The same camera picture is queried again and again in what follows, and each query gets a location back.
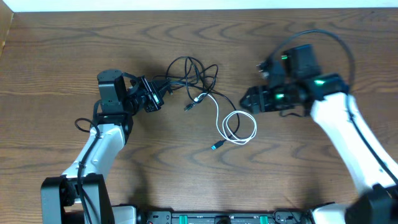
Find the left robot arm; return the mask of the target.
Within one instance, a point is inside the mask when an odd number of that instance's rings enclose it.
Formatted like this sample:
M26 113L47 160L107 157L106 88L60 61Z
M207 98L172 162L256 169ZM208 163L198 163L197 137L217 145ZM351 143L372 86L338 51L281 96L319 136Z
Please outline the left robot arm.
M87 122L89 138L78 157L58 177L47 177L40 188L44 223L138 223L133 205L110 202L105 180L133 127L140 110L161 109L163 97L172 93L170 81L152 80L120 70L97 76L100 100Z

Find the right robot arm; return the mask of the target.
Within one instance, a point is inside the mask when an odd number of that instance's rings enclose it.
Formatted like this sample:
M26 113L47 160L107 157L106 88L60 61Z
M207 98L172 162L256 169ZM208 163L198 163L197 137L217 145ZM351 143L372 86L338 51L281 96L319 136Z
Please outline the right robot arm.
M323 74L309 44L260 64L268 83L247 90L239 104L253 114L303 106L329 137L347 167L359 198L308 211L311 223L397 223L397 163L384 150L337 73Z

